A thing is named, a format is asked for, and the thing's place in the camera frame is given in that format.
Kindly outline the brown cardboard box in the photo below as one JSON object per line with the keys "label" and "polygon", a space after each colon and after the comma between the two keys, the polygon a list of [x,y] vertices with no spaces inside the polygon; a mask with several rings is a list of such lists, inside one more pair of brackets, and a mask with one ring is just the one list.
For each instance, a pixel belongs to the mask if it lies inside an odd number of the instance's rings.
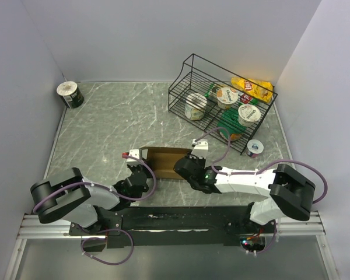
{"label": "brown cardboard box", "polygon": [[191,153],[191,149],[172,147],[140,147],[143,159],[152,169],[157,179],[179,179],[183,178],[174,170],[174,165],[178,160]]}

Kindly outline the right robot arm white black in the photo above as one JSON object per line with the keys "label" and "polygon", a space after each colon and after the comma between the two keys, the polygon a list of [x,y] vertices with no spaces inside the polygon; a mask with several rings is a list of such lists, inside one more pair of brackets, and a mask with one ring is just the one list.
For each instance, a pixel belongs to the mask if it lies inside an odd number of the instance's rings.
{"label": "right robot arm white black", "polygon": [[257,232],[268,222],[283,217],[297,221],[310,219],[316,186],[287,164],[279,163],[276,168],[259,173],[220,166],[205,167],[200,159],[185,156],[176,162],[174,171],[192,189],[203,193],[234,192],[265,197],[248,206],[243,225],[249,232]]}

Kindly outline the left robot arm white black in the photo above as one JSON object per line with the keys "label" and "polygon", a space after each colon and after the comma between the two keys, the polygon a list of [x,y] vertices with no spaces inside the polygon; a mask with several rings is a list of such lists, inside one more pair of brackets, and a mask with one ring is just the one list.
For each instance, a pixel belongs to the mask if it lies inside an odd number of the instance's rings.
{"label": "left robot arm white black", "polygon": [[63,219],[96,235],[104,227],[101,208],[118,212],[130,207],[149,191],[147,180],[156,178],[146,163],[129,169],[131,175],[112,186],[86,179],[77,167],[45,178],[30,187],[33,213],[42,224]]}

